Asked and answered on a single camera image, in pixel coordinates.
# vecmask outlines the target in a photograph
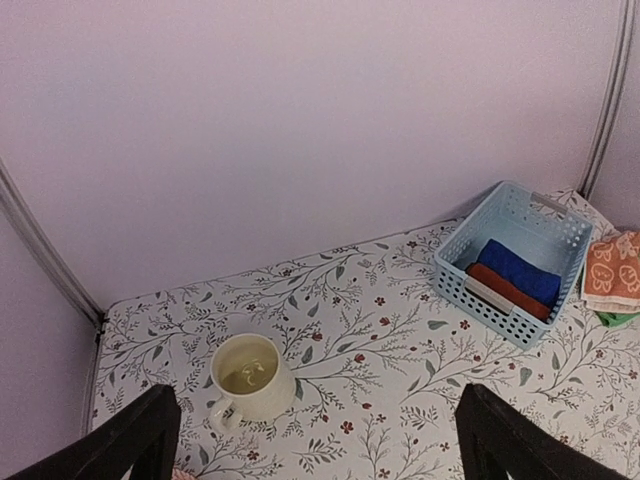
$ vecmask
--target mug handle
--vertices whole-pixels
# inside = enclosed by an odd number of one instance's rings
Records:
[[[211,409],[211,413],[209,414],[209,422],[213,429],[221,434],[227,435],[231,433],[233,430],[238,428],[240,422],[242,421],[242,414],[235,410],[231,416],[224,419],[224,413],[233,405],[233,400],[227,397],[220,397],[220,399],[213,405]]]

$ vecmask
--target blue plastic basket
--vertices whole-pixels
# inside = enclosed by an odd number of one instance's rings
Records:
[[[588,220],[559,203],[502,182],[435,252],[435,290],[527,350],[558,321],[584,263],[592,230]],[[492,238],[562,278],[548,324],[465,273]]]

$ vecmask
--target floral tablecloth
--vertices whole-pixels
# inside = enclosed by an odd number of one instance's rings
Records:
[[[611,225],[573,191],[552,195]],[[453,411],[483,383],[580,451],[640,478],[640,332],[603,328],[574,293],[523,352],[438,297],[432,254],[459,221],[121,302],[102,338],[94,427],[155,383],[182,408],[176,464],[202,479],[463,478]],[[271,337],[297,376],[273,424],[212,433],[209,359]]]

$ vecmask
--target white mug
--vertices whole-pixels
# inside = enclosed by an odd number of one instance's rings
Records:
[[[261,377],[262,386],[250,393],[234,391],[229,381],[225,382],[228,376],[241,372],[245,375],[243,381],[251,385],[252,372],[264,374],[265,371],[273,372],[273,376]],[[262,335],[234,335],[220,345],[211,358],[211,379],[222,396],[213,405],[209,422],[221,434],[237,428],[242,420],[273,420],[282,415],[295,399],[293,373],[275,344]],[[230,408],[234,411],[225,418],[225,412]]]

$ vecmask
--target white wall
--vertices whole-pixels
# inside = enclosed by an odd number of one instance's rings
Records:
[[[614,225],[640,229],[640,13],[618,118],[591,202]]]
[[[577,185],[618,2],[0,3],[0,154],[102,305]]]
[[[95,331],[0,211],[0,478],[81,436]]]

